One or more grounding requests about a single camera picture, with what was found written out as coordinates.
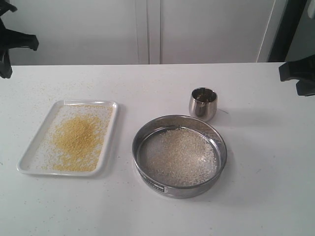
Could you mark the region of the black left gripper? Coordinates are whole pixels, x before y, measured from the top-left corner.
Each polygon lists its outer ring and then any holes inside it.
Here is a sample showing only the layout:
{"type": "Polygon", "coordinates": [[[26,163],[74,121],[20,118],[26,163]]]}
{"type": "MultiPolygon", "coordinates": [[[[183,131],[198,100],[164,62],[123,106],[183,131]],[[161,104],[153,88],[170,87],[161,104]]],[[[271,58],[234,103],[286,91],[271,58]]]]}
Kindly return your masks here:
{"type": "MultiPolygon", "coordinates": [[[[17,7],[5,0],[0,0],[0,16],[6,12],[17,11],[17,7]]],[[[0,76],[4,79],[10,79],[12,67],[9,57],[9,49],[30,48],[34,51],[38,49],[39,41],[33,34],[25,34],[7,29],[2,20],[0,20],[0,76]]]]}

